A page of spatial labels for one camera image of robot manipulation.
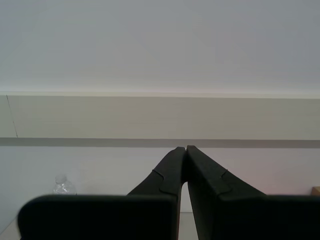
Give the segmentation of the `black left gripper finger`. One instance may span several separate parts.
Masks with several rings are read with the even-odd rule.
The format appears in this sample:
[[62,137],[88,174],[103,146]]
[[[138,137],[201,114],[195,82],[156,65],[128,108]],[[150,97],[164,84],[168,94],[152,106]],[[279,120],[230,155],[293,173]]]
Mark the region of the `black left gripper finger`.
[[23,240],[176,240],[186,149],[171,150],[127,195],[45,195],[26,203]]
[[187,186],[200,240],[316,240],[320,198],[267,195],[197,147],[186,148]]

